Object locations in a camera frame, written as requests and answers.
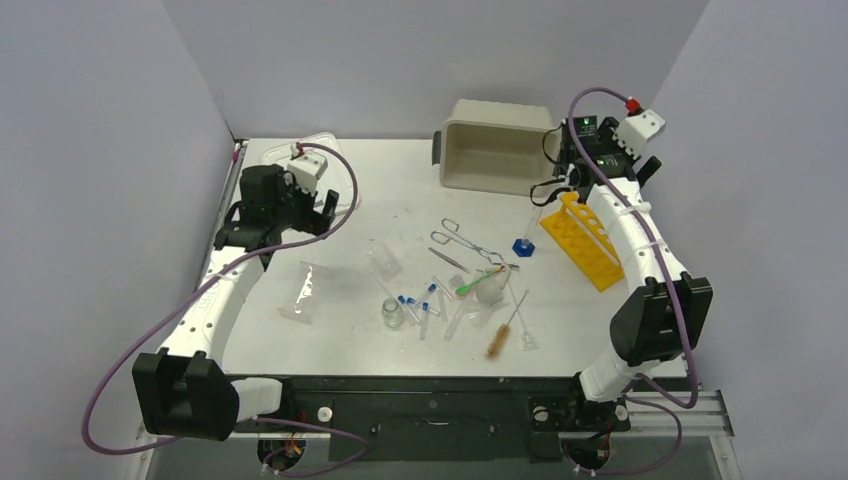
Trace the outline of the yellow test tube rack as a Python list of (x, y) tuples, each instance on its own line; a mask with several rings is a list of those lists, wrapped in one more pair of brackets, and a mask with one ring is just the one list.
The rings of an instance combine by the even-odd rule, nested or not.
[(563, 194), (560, 201), (560, 209), (540, 220), (540, 226), (599, 292), (623, 280), (623, 267), (599, 218), (576, 192)]

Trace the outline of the large clear test tube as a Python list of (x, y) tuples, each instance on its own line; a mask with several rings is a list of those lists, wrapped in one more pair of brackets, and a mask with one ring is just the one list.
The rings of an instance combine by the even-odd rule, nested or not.
[(455, 336), (456, 331), (462, 320), (466, 317), (469, 306), (472, 302), (473, 294), (467, 293), (465, 294), (460, 303), (458, 304), (456, 311), (454, 312), (453, 317), (448, 323), (448, 326), (444, 332), (443, 339), (445, 341), (451, 341)]

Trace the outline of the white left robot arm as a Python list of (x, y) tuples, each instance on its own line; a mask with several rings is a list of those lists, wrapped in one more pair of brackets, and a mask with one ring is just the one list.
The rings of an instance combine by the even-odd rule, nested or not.
[(199, 439), (227, 439), (235, 426), (260, 416), (272, 429), (291, 427), (298, 402), (279, 380), (231, 379), (219, 362), (251, 289), (267, 271), (271, 247), (288, 229), (319, 236), (335, 218), (339, 195), (329, 190), (315, 208), (326, 166), (295, 160), (286, 166), (243, 170), (240, 198), (215, 235), (205, 280), (209, 288), (190, 302), (173, 332), (155, 353), (132, 367), (148, 432)]

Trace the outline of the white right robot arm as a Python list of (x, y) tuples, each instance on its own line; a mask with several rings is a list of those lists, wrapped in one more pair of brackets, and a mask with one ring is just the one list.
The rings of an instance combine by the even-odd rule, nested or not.
[(565, 416), (588, 427), (603, 415), (603, 402), (619, 399), (637, 381), (691, 408), (699, 394), (693, 349), (713, 289), (671, 251), (642, 196), (646, 177), (633, 168), (665, 122), (644, 110), (603, 123), (570, 116), (563, 126), (568, 131), (563, 143), (576, 152), (569, 173), (577, 180), (578, 199), (605, 230), (628, 287), (625, 303), (610, 322), (610, 345), (580, 373), (582, 389), (565, 398)]

